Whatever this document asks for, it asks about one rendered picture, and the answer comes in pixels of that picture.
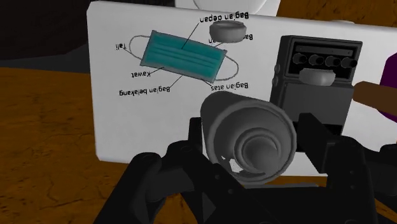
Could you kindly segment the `white board with mask print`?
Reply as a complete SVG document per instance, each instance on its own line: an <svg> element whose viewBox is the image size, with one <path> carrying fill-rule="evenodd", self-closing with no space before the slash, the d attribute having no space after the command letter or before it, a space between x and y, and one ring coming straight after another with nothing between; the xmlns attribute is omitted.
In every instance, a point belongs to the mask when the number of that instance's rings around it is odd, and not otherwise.
<svg viewBox="0 0 397 224"><path fill-rule="evenodd" d="M253 36L224 44L227 58L214 83L140 65L152 31L210 40L214 18L240 20ZM397 27L358 25L144 4L92 2L87 11L97 157L129 162L144 151L163 155L187 135L190 118L217 90L267 100L283 35L361 41L353 82L380 81L386 60L397 53Z"/></svg>

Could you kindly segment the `grey ribbed cylinder cup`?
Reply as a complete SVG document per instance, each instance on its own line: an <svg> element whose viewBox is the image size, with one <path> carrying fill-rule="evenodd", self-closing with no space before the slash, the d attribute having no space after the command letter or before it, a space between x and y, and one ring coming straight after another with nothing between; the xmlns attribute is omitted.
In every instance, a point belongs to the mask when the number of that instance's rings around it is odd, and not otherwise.
<svg viewBox="0 0 397 224"><path fill-rule="evenodd" d="M263 185L283 174L296 152L289 116L268 101L214 92L200 109L209 160L242 185Z"/></svg>

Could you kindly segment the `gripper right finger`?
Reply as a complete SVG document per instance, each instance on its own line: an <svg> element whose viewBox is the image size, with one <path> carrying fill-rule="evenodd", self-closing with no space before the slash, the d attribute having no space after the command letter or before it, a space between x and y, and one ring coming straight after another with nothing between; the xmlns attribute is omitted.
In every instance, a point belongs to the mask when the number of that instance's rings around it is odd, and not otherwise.
<svg viewBox="0 0 397 224"><path fill-rule="evenodd" d="M320 174L331 198L342 199L333 224L379 224L375 192L397 196L397 145L369 150L349 136L333 135L314 115L299 115L297 144Z"/></svg>

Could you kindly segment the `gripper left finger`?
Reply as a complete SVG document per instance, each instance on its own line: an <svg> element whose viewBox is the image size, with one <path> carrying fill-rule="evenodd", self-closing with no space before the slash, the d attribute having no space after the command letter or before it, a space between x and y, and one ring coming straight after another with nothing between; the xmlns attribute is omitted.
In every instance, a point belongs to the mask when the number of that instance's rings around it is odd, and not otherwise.
<svg viewBox="0 0 397 224"><path fill-rule="evenodd" d="M190 119L188 139L172 143L164 157L144 152L127 166L93 224L154 224L166 197L192 193L199 224L226 224L235 181L202 153L202 122Z"/></svg>

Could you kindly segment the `black box with knobs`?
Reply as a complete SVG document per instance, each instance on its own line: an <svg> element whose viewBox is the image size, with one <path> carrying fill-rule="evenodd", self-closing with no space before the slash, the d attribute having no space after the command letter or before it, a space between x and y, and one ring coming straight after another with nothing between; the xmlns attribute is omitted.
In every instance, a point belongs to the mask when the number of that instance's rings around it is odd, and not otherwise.
<svg viewBox="0 0 397 224"><path fill-rule="evenodd" d="M362 45L346 39L281 36L271 103L282 108L294 125L300 113L312 113L332 134L341 135ZM332 70L335 81L328 87L304 84L298 77L304 68Z"/></svg>

